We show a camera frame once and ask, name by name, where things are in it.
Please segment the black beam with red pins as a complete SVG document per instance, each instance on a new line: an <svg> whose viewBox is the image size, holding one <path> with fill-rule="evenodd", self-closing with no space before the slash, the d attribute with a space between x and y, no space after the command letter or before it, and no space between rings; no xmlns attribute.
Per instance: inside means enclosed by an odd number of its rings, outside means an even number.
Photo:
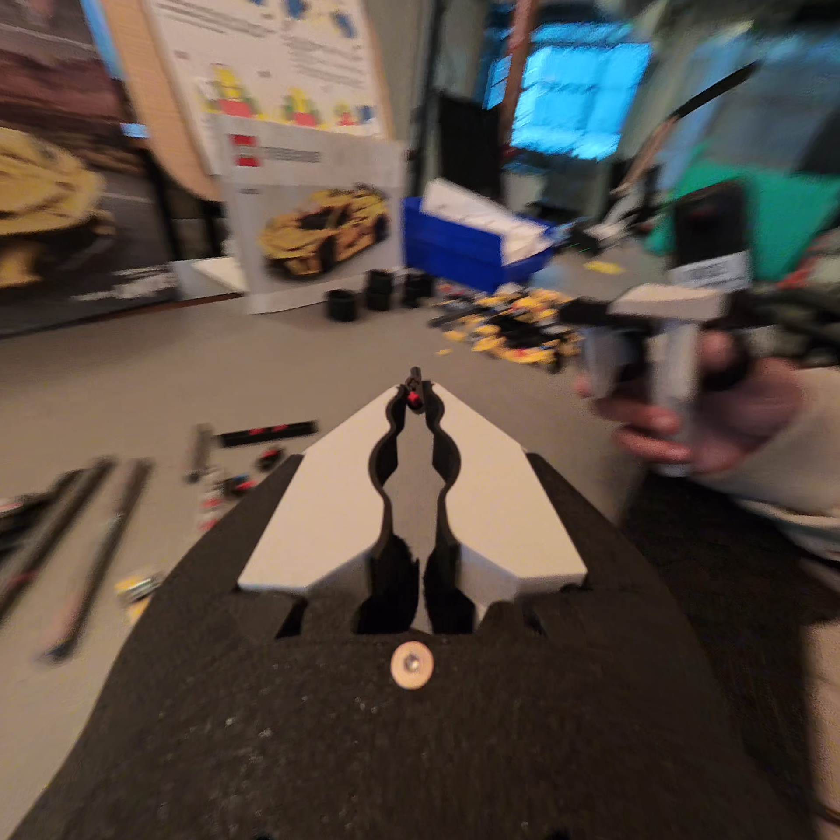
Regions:
<svg viewBox="0 0 840 840"><path fill-rule="evenodd" d="M238 448L251 445L275 443L293 438L305 438L319 432L316 421L284 423L265 427L252 427L235 432L215 435L213 441L221 448Z"/></svg>

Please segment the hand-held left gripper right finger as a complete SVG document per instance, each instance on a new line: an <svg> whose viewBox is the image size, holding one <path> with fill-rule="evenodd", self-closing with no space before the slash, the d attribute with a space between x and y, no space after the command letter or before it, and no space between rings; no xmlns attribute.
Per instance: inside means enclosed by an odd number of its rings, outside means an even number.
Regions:
<svg viewBox="0 0 840 840"><path fill-rule="evenodd" d="M423 384L437 497L423 576L435 634L470 634L490 606L585 583L587 568L518 441L439 384Z"/></svg>

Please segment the grey desk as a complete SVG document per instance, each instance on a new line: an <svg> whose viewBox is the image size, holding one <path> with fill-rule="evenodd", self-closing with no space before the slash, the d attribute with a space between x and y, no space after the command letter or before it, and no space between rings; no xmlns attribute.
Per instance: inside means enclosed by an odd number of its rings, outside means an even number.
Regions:
<svg viewBox="0 0 840 840"><path fill-rule="evenodd" d="M1 832L9 838L64 762L130 623L114 585L167 573L196 539L184 481L195 425L218 433L313 420L325 434L419 366L557 469L616 521L643 469L560 374L495 360L428 327L424 309L336 323L323 307L247 314L242 301L133 312L2 342L2 498L45 489L93 459L119 460L2 628ZM130 461L154 473L77 652L40 657L60 629Z"/></svg>

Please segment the person's right forearm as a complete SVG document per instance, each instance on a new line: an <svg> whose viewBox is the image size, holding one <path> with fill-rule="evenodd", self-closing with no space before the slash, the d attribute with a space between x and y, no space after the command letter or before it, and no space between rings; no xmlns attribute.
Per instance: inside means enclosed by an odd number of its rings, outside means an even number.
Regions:
<svg viewBox="0 0 840 840"><path fill-rule="evenodd" d="M739 465L695 482L772 522L821 561L839 562L839 373L798 371L804 405Z"/></svg>

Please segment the blue plastic bin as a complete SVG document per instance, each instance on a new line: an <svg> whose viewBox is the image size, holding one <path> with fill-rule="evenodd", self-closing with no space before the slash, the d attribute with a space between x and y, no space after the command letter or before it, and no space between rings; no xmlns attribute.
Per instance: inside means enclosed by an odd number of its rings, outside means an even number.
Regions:
<svg viewBox="0 0 840 840"><path fill-rule="evenodd" d="M500 236L427 215L416 196L403 199L402 222L406 268L477 291L493 292L506 284L525 283L553 256L550 240L537 254L503 265Z"/></svg>

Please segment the yellow car instruction booklet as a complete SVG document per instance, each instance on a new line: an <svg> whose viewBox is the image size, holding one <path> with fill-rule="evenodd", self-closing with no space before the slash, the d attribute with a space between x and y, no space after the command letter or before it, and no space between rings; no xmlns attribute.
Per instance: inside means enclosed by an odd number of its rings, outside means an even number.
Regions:
<svg viewBox="0 0 840 840"><path fill-rule="evenodd" d="M249 313L315 305L403 267L404 144L226 115L211 124Z"/></svg>

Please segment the dark cloth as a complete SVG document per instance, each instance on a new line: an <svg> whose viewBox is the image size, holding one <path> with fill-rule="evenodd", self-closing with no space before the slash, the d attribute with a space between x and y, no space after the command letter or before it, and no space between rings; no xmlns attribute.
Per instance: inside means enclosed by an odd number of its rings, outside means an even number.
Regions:
<svg viewBox="0 0 840 840"><path fill-rule="evenodd" d="M750 758L818 838L804 635L838 620L838 584L769 521L685 479L643 478L623 530L695 629Z"/></svg>

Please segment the cluster of small toy pieces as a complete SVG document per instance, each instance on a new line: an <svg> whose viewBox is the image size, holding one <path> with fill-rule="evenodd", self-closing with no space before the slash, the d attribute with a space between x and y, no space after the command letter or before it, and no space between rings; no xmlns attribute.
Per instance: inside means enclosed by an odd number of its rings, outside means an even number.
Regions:
<svg viewBox="0 0 840 840"><path fill-rule="evenodd" d="M221 469L207 471L198 482L196 533L212 529L233 506L258 486L249 474L228 476Z"/></svg>

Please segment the yellow car toy box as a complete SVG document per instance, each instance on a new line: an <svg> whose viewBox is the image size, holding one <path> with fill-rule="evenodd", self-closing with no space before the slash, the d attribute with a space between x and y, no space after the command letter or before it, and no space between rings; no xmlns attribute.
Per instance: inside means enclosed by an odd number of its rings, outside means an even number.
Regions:
<svg viewBox="0 0 840 840"><path fill-rule="evenodd" d="M1 335L178 297L98 4L1 2Z"/></svg>

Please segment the pile of yellow black bricks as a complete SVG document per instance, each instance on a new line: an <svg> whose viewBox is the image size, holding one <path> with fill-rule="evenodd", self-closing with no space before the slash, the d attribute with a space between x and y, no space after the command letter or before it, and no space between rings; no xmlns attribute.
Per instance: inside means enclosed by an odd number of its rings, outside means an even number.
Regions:
<svg viewBox="0 0 840 840"><path fill-rule="evenodd" d="M435 304L428 326L474 353L558 374L582 350L580 334L560 320L569 302L561 291L516 284L493 293L453 291Z"/></svg>

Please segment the person's beige garment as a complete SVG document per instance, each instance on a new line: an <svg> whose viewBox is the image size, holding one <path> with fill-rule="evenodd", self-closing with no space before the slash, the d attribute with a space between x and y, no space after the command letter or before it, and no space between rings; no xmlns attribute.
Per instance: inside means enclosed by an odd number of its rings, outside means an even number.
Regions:
<svg viewBox="0 0 840 840"><path fill-rule="evenodd" d="M839 838L839 622L809 626L804 635L808 757L818 838Z"/></svg>

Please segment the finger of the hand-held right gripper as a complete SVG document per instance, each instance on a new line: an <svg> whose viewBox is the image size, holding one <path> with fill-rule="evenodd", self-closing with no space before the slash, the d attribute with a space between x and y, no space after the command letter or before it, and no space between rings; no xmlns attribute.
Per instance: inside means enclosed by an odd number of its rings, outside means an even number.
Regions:
<svg viewBox="0 0 840 840"><path fill-rule="evenodd" d="M647 283L612 301L578 297L560 305L558 320L580 328L649 329L667 320L703 324L728 310L729 294L710 288Z"/></svg>

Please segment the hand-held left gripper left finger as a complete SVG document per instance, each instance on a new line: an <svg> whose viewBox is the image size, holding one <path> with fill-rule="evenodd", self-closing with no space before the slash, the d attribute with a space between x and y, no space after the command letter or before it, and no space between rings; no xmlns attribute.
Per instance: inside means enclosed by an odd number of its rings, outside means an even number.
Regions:
<svg viewBox="0 0 840 840"><path fill-rule="evenodd" d="M244 569L238 588L307 602L343 593L362 634L413 623L419 562L394 531L385 485L412 392L397 385L307 448Z"/></svg>

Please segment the small yellow toy piece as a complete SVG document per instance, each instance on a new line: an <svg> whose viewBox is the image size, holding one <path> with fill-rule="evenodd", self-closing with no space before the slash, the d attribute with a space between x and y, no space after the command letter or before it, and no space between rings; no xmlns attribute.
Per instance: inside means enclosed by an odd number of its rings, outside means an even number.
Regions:
<svg viewBox="0 0 840 840"><path fill-rule="evenodd" d="M136 574L119 581L114 592L127 608L140 604L161 587L164 576L160 573Z"/></svg>

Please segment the grey toy axle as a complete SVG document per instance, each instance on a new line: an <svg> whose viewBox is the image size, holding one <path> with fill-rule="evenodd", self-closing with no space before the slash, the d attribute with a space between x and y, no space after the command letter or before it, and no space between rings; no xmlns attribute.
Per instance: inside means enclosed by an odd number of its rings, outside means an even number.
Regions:
<svg viewBox="0 0 840 840"><path fill-rule="evenodd" d="M187 484L194 485L207 474L214 440L215 434L211 426L204 423L195 426L185 471Z"/></svg>

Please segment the bright window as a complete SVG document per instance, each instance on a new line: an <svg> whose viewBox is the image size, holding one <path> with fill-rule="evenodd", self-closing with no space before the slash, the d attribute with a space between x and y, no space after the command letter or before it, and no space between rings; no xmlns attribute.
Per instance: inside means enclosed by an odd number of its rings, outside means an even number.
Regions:
<svg viewBox="0 0 840 840"><path fill-rule="evenodd" d="M511 126L518 151L603 161L619 145L623 126L653 56L630 24L541 24Z"/></svg>

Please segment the black panel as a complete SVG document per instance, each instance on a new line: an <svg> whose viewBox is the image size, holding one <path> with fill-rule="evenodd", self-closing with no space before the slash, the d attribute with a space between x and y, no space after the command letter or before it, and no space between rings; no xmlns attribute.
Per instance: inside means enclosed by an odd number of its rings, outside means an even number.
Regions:
<svg viewBox="0 0 840 840"><path fill-rule="evenodd" d="M438 175L497 203L502 202L500 109L439 92Z"/></svg>

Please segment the green board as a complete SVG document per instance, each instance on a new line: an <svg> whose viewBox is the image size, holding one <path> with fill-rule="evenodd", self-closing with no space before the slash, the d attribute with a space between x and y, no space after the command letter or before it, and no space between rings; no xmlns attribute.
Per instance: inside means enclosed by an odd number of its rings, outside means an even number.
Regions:
<svg viewBox="0 0 840 840"><path fill-rule="evenodd" d="M835 175L698 159L668 196L646 250L671 280L725 291L783 279L838 210Z"/></svg>

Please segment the person's right hand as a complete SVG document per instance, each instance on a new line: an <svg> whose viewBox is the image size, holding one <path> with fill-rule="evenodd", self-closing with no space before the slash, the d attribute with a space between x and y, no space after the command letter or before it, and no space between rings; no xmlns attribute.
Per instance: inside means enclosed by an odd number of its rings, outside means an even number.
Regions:
<svg viewBox="0 0 840 840"><path fill-rule="evenodd" d="M595 398L588 375L581 373L574 390L594 414L617 425L613 438L622 451L654 466L688 466L694 476L734 468L790 425L805 404L799 371L792 363L758 359L736 386L698 396L690 435L681 443L679 417L653 403L643 380Z"/></svg>

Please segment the toy brick poster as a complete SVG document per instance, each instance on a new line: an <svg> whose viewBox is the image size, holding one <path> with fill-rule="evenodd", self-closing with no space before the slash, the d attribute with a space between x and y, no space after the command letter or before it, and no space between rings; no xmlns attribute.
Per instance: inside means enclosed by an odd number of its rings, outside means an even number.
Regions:
<svg viewBox="0 0 840 840"><path fill-rule="evenodd" d="M152 155L198 198L221 201L215 116L394 138L363 2L99 6Z"/></svg>

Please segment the white paper bags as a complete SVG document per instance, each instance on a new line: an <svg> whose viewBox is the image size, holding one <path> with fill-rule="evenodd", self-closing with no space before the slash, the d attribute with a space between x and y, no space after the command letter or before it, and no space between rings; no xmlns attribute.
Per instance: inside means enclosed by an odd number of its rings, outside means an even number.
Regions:
<svg viewBox="0 0 840 840"><path fill-rule="evenodd" d="M529 259L554 248L550 228L530 218L517 215L503 205L471 192L445 178L429 182L421 197L421 211L458 228L463 234L468 228L494 238L490 250L497 256L492 263L508 266Z"/></svg>

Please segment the long black toy beam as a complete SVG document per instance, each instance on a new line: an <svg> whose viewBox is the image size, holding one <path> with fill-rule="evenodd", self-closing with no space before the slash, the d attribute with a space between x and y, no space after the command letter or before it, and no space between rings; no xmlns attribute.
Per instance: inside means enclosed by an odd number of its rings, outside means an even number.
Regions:
<svg viewBox="0 0 840 840"><path fill-rule="evenodd" d="M49 644L40 653L39 661L47 664L63 662L73 655L79 645L102 584L119 551L153 469L154 462L151 458L137 458L132 462L118 503L103 526L86 573L61 617L54 638L50 639Z"/></svg>
<svg viewBox="0 0 840 840"><path fill-rule="evenodd" d="M93 493L109 476L118 460L112 456L96 458L65 482L35 527L21 542L2 569L1 621L14 609L16 601L33 583L62 536L86 506Z"/></svg>

